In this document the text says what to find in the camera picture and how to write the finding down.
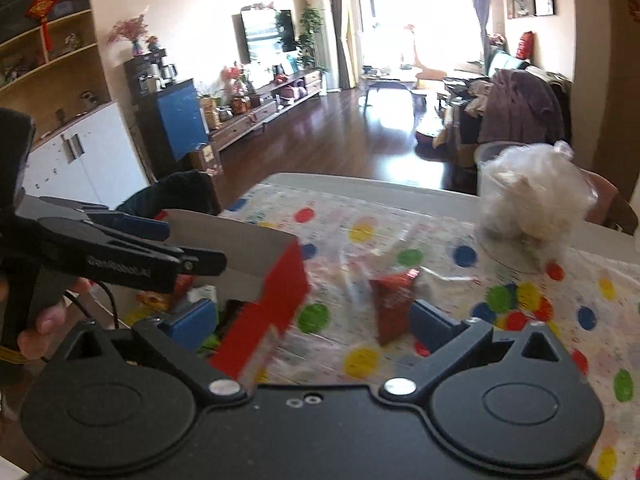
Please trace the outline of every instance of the silver screw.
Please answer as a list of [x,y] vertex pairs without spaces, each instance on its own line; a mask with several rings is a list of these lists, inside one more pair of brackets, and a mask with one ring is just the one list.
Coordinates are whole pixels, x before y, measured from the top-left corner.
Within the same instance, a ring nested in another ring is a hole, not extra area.
[[287,406],[290,408],[302,408],[305,403],[300,399],[287,399]]
[[322,397],[317,395],[308,395],[305,397],[305,402],[307,404],[320,404],[322,402]]
[[411,380],[402,377],[389,379],[384,386],[387,393],[393,396],[402,396],[412,394],[418,389],[418,386]]
[[209,385],[209,391],[222,397],[238,394],[242,386],[231,379],[218,379]]

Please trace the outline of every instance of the tv stand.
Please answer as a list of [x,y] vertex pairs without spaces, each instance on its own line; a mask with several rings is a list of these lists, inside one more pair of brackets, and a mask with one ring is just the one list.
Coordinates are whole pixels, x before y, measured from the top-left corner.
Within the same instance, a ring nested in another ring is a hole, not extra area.
[[[280,99],[280,91],[289,85],[303,81],[307,95],[296,101],[290,102]],[[246,134],[254,132],[259,128],[264,129],[270,121],[285,114],[299,104],[320,95],[322,90],[322,73],[317,68],[301,70],[289,76],[286,83],[269,83],[257,90],[257,94],[262,97],[263,104],[254,108],[248,113],[235,116],[233,119],[222,123],[217,130],[209,131],[209,145],[215,150],[224,150],[227,146],[241,139]]]

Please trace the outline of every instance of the pink chair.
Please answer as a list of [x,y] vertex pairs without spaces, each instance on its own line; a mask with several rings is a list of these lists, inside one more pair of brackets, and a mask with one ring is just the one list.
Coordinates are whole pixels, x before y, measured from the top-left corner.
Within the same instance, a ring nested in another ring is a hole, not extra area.
[[585,220],[604,225],[633,235],[638,228],[638,216],[620,196],[618,188],[606,178],[591,171],[580,170],[598,193],[596,205],[587,213]]

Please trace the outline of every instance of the human hand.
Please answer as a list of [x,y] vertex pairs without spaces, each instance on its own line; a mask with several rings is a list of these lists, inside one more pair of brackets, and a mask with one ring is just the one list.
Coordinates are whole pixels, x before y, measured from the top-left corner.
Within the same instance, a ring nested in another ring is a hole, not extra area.
[[[83,294],[91,290],[91,284],[84,278],[78,278],[69,290]],[[0,282],[0,301],[6,300],[9,286],[5,280]],[[66,306],[62,299],[58,304],[46,308],[38,314],[35,327],[28,328],[18,335],[18,348],[27,359],[41,358],[49,348],[53,335],[65,323]]]

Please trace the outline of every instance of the white cabinet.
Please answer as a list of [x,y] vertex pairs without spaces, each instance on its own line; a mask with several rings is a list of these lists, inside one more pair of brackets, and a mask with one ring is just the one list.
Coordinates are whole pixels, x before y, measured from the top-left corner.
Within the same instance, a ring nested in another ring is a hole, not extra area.
[[30,153],[26,192],[114,208],[148,186],[118,104],[101,107]]

